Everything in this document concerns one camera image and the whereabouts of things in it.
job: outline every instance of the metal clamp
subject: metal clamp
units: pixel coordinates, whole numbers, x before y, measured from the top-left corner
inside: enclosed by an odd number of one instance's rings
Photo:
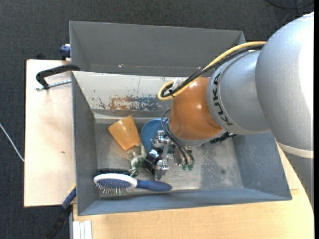
[[[52,76],[52,75],[56,75],[56,74],[60,74],[60,73],[68,72],[68,71],[80,71],[80,67],[78,67],[77,65],[67,64],[67,65],[62,65],[62,66],[58,66],[58,67],[54,67],[48,70],[38,72],[35,78],[42,85],[42,88],[37,88],[37,90],[42,90],[42,89],[47,90],[50,87],[55,87],[55,86],[63,85],[66,83],[70,83],[71,81],[63,81],[63,82],[48,84],[46,80],[44,79],[44,77],[48,77],[48,76]]]

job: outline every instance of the gray carpet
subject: gray carpet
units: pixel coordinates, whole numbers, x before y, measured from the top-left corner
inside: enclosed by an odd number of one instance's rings
[[[311,0],[271,1],[294,7]],[[266,0],[0,0],[0,122],[23,154],[24,61],[40,52],[60,59],[70,20],[242,30],[247,40],[267,40],[313,10]],[[0,238],[43,238],[58,215],[58,207],[23,207],[23,173],[0,130]],[[67,224],[56,238],[68,238]]]

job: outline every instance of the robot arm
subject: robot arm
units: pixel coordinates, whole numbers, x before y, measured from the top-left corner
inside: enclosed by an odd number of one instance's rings
[[[219,137],[215,132],[218,126],[221,132],[234,134],[271,131],[314,206],[313,70],[311,13],[279,29],[261,50],[247,50],[222,63],[208,84],[194,81],[185,90],[174,92],[171,129],[179,140],[191,146],[192,142],[199,144]],[[207,90],[206,97],[202,88]],[[202,120],[196,121],[201,123],[190,124],[189,111],[200,113]],[[179,128],[188,128],[193,134],[185,136]],[[196,131],[203,133],[204,129],[208,133],[201,138]]]

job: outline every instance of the gray bin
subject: gray bin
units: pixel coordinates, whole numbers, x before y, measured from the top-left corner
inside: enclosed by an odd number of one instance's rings
[[[228,48],[244,42],[241,31],[70,22],[74,149],[79,215],[289,200],[291,194],[271,133],[237,136],[193,149],[192,171],[169,164],[163,181],[173,189],[155,194],[100,195],[96,169],[130,168],[108,126],[133,115],[139,132],[170,102],[156,98],[170,76],[187,76]],[[139,179],[152,179],[140,168]]]

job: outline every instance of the plastic item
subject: plastic item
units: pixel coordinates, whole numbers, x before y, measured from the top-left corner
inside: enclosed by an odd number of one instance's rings
[[[141,142],[138,129],[131,115],[110,125],[108,131],[125,151]]]
[[[60,48],[60,54],[62,57],[66,57],[66,58],[71,57],[71,47],[62,45]]]
[[[94,177],[96,189],[106,195],[122,195],[126,189],[140,188],[150,191],[165,192],[170,191],[172,186],[160,181],[137,180],[124,174],[100,174]]]

